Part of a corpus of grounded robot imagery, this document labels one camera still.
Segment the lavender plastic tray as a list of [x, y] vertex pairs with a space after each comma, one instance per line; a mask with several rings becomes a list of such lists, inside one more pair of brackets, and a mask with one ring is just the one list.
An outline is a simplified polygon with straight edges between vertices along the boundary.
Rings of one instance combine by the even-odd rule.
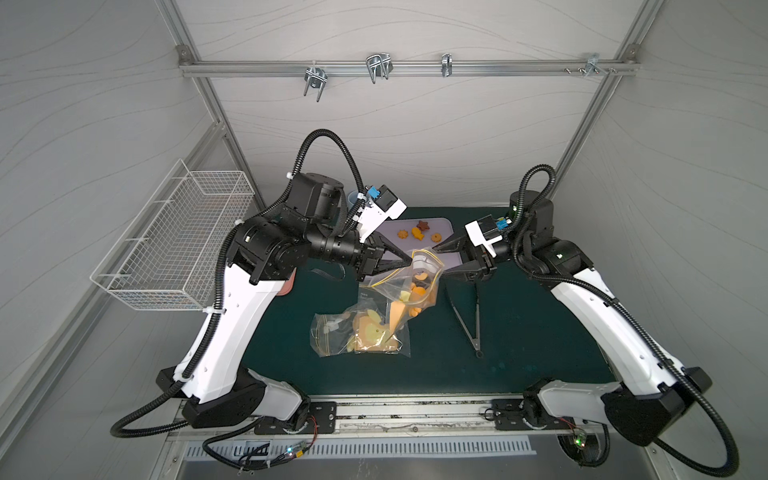
[[[417, 223], [419, 221], [426, 221], [429, 225], [429, 229], [427, 231], [422, 231], [424, 234], [423, 240], [417, 240], [411, 234], [411, 230], [414, 227], [417, 227]], [[397, 236], [397, 233], [400, 230], [408, 231], [409, 236], [406, 239], [400, 239]], [[438, 244], [431, 240], [431, 236], [434, 233], [441, 234], [442, 241], [443, 241], [443, 240], [446, 240], [448, 237], [450, 237], [454, 233], [454, 229], [451, 221], [447, 218], [424, 217], [424, 218], [417, 218], [417, 219], [387, 220], [377, 228], [377, 232], [380, 233], [382, 236], [388, 238], [390, 241], [392, 241], [396, 246], [398, 246], [400, 249], [402, 249], [406, 253], [410, 253], [411, 251], [418, 250], [418, 249], [427, 249], [427, 248], [432, 249], [435, 245]]]

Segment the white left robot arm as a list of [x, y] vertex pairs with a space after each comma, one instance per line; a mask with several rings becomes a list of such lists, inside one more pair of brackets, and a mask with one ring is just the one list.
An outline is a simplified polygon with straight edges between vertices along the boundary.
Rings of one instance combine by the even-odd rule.
[[[353, 205], [347, 205], [339, 181], [302, 171], [319, 138], [335, 143], [346, 160], [356, 184]], [[162, 394], [117, 420], [113, 437], [235, 426], [253, 415], [272, 418], [290, 432], [304, 428], [309, 397], [242, 362], [269, 305], [310, 259], [349, 266], [363, 280], [406, 268], [412, 258], [377, 231], [400, 216], [405, 204], [387, 186], [365, 187], [350, 150], [333, 131], [316, 129], [304, 139], [287, 178], [272, 205], [225, 236], [215, 262], [213, 303], [193, 345], [176, 367], [159, 373]]]

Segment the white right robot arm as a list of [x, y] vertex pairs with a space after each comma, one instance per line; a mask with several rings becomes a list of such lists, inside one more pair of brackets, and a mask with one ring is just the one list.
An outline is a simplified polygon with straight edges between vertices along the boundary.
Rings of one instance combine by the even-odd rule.
[[[543, 378], [524, 392], [520, 416], [535, 430], [560, 417], [601, 425], [604, 439], [593, 458], [583, 453], [587, 440], [581, 428], [574, 426], [568, 437], [559, 439], [562, 450], [585, 467], [605, 462], [609, 435], [616, 431], [634, 445], [657, 445], [701, 474], [734, 475], [739, 451], [727, 424], [705, 397], [712, 385], [709, 375], [700, 367], [685, 366], [664, 349], [612, 294], [590, 258], [575, 243], [554, 236], [548, 196], [556, 180], [552, 166], [532, 167], [511, 195], [507, 215], [472, 221], [435, 247], [441, 253], [461, 254], [461, 264], [445, 274], [469, 282], [485, 281], [500, 264], [514, 263], [580, 321], [617, 378], [603, 384]], [[697, 462], [661, 438], [692, 405], [703, 410], [723, 441], [726, 459], [720, 466]]]

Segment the clear zip bag with duck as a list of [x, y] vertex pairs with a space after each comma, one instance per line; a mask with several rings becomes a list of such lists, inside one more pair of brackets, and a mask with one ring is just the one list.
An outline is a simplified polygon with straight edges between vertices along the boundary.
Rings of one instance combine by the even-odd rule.
[[387, 306], [372, 300], [337, 314], [315, 314], [309, 338], [319, 357], [352, 353], [411, 356], [408, 327], [402, 320], [392, 320]]

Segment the pink tray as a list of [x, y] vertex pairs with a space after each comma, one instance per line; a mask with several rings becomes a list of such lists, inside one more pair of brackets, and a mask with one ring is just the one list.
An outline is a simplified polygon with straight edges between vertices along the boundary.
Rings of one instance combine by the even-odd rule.
[[278, 297], [288, 295], [292, 291], [295, 284], [296, 274], [297, 274], [297, 269], [294, 268], [289, 278], [284, 282], [284, 284], [282, 285], [282, 288], [277, 293]]

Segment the white vent strip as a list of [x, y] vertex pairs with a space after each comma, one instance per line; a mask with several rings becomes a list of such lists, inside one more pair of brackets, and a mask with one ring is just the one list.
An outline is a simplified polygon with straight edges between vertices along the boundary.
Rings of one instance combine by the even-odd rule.
[[[217, 454], [237, 460], [263, 445], [268, 448], [256, 455], [258, 460], [273, 459], [289, 452], [298, 442], [287, 438], [266, 440], [231, 440], [212, 446]], [[306, 453], [312, 460], [393, 459], [393, 458], [490, 458], [533, 456], [530, 439], [523, 435], [472, 437], [401, 437], [401, 438], [320, 438]]]

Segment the metal hook clamp left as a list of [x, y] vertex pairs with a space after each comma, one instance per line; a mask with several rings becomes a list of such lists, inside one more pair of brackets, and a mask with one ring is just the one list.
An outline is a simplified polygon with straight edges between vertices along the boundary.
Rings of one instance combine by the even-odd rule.
[[304, 74], [303, 95], [307, 96], [310, 90], [316, 90], [315, 101], [320, 102], [327, 81], [328, 75], [324, 69], [317, 66], [308, 67]]

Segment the metal hook clamp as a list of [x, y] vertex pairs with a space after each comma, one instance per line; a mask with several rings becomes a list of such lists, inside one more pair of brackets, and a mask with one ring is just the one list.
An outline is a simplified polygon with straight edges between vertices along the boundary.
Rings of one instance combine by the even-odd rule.
[[578, 68], [569, 68], [566, 67], [563, 69], [563, 72], [570, 76], [580, 76], [582, 78], [587, 78], [590, 76], [612, 76], [619, 73], [619, 71], [611, 66], [605, 66], [601, 60], [600, 56], [597, 53], [593, 53], [590, 56], [586, 58], [584, 61], [584, 64]]
[[392, 57], [386, 52], [372, 54], [366, 58], [365, 66], [371, 82], [376, 84], [379, 78], [389, 79], [393, 71]]
[[307, 96], [310, 90], [316, 90], [315, 101], [320, 102], [327, 81], [328, 75], [324, 69], [317, 66], [308, 67], [304, 74], [303, 95]]

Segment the metal hook clamp middle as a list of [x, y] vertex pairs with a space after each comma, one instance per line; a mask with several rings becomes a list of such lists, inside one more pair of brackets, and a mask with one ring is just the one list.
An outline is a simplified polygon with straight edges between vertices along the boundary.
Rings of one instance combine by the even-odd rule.
[[389, 79], [393, 71], [392, 57], [386, 52], [372, 54], [366, 58], [365, 66], [371, 82], [376, 84], [379, 78]]

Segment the metal hook small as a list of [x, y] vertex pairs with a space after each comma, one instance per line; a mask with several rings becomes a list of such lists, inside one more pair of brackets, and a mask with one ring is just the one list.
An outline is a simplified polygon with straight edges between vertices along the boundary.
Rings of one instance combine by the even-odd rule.
[[444, 53], [441, 57], [441, 75], [448, 78], [453, 72], [453, 57], [450, 53]]

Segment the metal hook clamp right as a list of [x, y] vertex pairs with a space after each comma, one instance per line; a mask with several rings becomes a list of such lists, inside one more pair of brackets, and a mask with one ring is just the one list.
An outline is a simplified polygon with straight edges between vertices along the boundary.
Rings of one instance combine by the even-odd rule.
[[578, 68], [569, 68], [566, 67], [563, 69], [563, 72], [570, 76], [580, 76], [582, 78], [587, 78], [590, 76], [612, 76], [619, 73], [619, 71], [611, 66], [605, 66], [601, 60], [600, 56], [597, 53], [593, 53], [590, 56], [586, 58], [584, 61], [584, 64]]

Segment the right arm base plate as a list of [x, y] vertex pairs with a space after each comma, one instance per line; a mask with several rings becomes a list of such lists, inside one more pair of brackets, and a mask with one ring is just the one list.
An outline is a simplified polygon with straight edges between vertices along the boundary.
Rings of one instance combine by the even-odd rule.
[[548, 414], [540, 402], [528, 397], [494, 399], [482, 417], [499, 431], [570, 431], [572, 424]]

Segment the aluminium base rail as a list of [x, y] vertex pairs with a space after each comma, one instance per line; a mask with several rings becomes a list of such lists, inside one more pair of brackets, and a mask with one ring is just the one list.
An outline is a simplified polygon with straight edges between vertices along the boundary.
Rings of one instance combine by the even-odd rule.
[[[500, 436], [505, 433], [519, 435], [567, 434], [564, 430], [499, 431], [482, 413], [494, 399], [521, 398], [522, 393], [490, 393], [466, 395], [320, 395], [314, 401], [337, 403], [335, 431], [320, 434], [321, 438], [364, 437], [447, 437], [447, 436]], [[586, 432], [600, 434], [602, 427], [596, 422], [569, 415], [568, 422]], [[297, 435], [257, 435], [254, 427], [244, 434], [255, 438], [308, 438]]]

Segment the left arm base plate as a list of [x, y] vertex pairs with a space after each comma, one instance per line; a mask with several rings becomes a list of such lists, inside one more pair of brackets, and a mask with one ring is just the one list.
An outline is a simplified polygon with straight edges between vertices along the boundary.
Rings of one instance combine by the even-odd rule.
[[257, 435], [330, 434], [335, 431], [337, 403], [304, 401], [287, 420], [262, 417], [254, 427]]

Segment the aluminium top rail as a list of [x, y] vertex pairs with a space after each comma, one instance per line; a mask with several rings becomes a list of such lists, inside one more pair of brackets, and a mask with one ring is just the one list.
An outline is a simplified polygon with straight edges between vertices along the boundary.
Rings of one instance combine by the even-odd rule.
[[[566, 67], [578, 68], [586, 59], [576, 60], [461, 60], [453, 57], [450, 77], [522, 77], [522, 76], [570, 76], [563, 72]], [[634, 75], [641, 64], [632, 61], [600, 59], [605, 66], [616, 68], [618, 76]], [[435, 77], [441, 75], [441, 57], [427, 60], [392, 60], [395, 77]], [[199, 61], [182, 65], [186, 77], [200, 78], [302, 78], [308, 67], [317, 66], [326, 71], [329, 78], [367, 77], [364, 60], [316, 60], [316, 61]]]

